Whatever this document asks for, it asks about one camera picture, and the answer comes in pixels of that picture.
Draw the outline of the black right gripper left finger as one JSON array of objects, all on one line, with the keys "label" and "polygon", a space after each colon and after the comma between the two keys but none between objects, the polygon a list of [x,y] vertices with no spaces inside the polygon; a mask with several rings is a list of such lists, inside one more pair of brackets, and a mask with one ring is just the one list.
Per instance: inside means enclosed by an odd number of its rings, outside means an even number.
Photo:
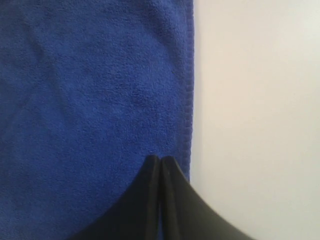
[{"label": "black right gripper left finger", "polygon": [[159,221],[160,159],[145,158],[138,174],[104,215],[71,240],[156,240]]}]

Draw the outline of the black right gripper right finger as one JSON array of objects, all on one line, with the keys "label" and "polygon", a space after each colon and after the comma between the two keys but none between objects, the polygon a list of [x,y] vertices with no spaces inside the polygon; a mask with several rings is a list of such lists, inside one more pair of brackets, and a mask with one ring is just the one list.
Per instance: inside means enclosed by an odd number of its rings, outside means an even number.
[{"label": "black right gripper right finger", "polygon": [[252,239],[205,203],[171,156],[161,159],[159,196],[165,240]]}]

